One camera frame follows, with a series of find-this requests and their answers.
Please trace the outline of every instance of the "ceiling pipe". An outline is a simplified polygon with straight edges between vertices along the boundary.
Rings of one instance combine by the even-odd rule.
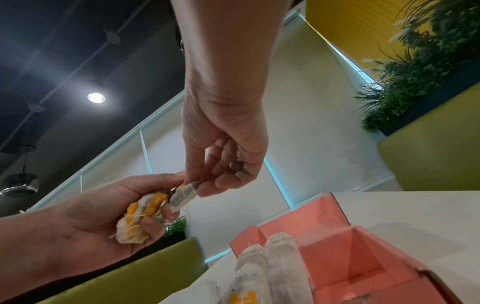
[[[61,20],[45,37],[45,39],[41,42],[41,45],[32,53],[32,55],[30,55],[30,57],[26,61],[25,65],[21,68],[19,73],[12,79],[12,81],[10,81],[8,86],[5,88],[7,91],[11,91],[17,85],[19,80],[25,75],[25,73],[28,72],[28,70],[32,67],[35,61],[37,61],[38,57],[40,56],[40,53],[55,38],[58,31],[64,26],[64,24],[67,22],[70,16],[75,12],[75,9],[82,3],[82,1],[83,0],[76,0],[68,7],[68,9],[63,13]]]
[[[121,31],[125,29],[125,27],[142,11],[142,9],[150,3],[151,0],[145,0],[131,15],[130,17],[123,23],[123,25],[117,30],[117,34],[120,34]],[[59,84],[51,90],[45,97],[43,97],[38,104],[43,104],[47,101],[50,97],[53,96],[59,89],[61,89],[70,79],[72,79],[81,69],[84,68],[90,61],[95,58],[101,51],[103,51],[110,43],[107,41],[101,47],[99,47],[92,55],[90,55],[85,61],[83,61],[75,70],[73,70],[68,76],[66,76]],[[34,114],[34,112],[30,111],[25,118],[19,123],[19,125],[12,131],[12,133],[4,140],[4,142],[0,146],[0,151],[12,140],[15,134],[20,130],[20,128],[27,122],[27,120]]]

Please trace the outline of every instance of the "pink box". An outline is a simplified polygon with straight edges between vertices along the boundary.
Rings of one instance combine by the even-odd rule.
[[[251,245],[265,247],[279,232],[292,236],[310,273],[315,303],[459,304],[431,270],[360,226],[351,226],[329,192],[231,243],[235,256]]]

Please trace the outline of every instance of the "ceiling light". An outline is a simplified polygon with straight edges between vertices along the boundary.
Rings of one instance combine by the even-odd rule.
[[[96,104],[101,104],[105,101],[105,96],[100,93],[90,93],[86,97],[88,98],[88,100]]]

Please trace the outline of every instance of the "white table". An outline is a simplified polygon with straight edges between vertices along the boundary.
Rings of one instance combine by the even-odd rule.
[[[480,302],[480,191],[334,196],[352,225],[368,229],[426,264],[465,304]],[[221,289],[228,287],[236,261],[230,251],[197,281],[211,279]]]

